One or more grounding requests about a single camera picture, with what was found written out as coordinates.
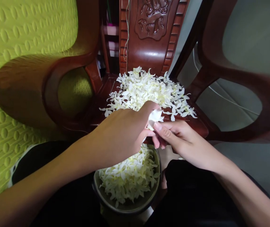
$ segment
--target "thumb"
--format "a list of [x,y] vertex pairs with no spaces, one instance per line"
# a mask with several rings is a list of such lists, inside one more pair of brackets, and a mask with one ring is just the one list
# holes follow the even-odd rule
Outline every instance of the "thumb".
[[139,143],[140,145],[145,141],[147,137],[155,136],[156,134],[149,130],[149,129],[144,129],[140,135],[138,136],[136,143]]
[[170,143],[172,146],[177,145],[181,141],[180,138],[175,136],[169,129],[161,125],[159,122],[154,123],[154,130],[161,138]]

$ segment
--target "flower pile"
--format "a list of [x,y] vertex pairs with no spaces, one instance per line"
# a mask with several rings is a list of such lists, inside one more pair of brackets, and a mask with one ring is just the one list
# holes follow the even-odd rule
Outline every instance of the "flower pile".
[[154,187],[160,173],[154,173],[157,165],[152,157],[153,151],[142,144],[139,153],[117,165],[98,170],[102,180],[100,187],[104,187],[107,195],[111,194],[111,200],[116,199],[116,208],[126,199],[134,202],[139,196],[144,197],[144,192]]
[[138,67],[128,73],[129,76],[119,74],[117,81],[121,83],[120,91],[110,94],[111,103],[108,104],[108,108],[99,108],[101,111],[105,111],[105,117],[118,109],[130,108],[138,111],[146,101],[151,100],[162,108],[171,108],[171,112],[164,112],[171,114],[171,121],[175,121],[177,114],[182,117],[191,115],[193,118],[197,118],[194,108],[187,104],[189,94],[185,95],[183,86],[180,83],[172,82],[168,78],[167,72],[163,77],[156,77],[150,74],[150,69],[146,72]]

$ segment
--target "hand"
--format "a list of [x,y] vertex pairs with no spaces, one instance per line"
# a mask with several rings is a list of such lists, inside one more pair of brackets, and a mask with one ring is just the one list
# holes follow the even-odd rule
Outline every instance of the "hand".
[[200,169],[222,173],[234,165],[185,121],[156,122],[154,129],[182,158]]
[[94,131],[69,148],[74,165],[89,160],[92,171],[111,167],[138,153],[145,137],[155,133],[145,129],[150,113],[159,105],[147,101],[137,112],[119,109],[110,114]]

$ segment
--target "black pants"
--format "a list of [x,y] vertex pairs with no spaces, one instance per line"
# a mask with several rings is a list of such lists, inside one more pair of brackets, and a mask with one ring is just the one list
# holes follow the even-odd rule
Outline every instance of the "black pants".
[[[56,141],[32,148],[20,160],[12,176],[13,184],[53,160],[70,145]],[[59,189],[46,202],[32,226],[108,226],[92,188],[93,174]],[[165,177],[167,194],[145,226],[246,226],[234,202],[211,172],[184,160],[172,160]]]

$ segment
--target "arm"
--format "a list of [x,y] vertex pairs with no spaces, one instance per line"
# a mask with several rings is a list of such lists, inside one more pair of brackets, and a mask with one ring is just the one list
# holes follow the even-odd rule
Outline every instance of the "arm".
[[249,226],[270,226],[270,199],[186,122],[155,123],[154,129],[185,160],[214,173]]
[[44,203],[65,184],[139,152],[142,140],[155,136],[144,128],[149,114],[158,108],[149,101],[138,112],[115,111],[53,161],[5,190],[0,194],[0,226],[29,225]]

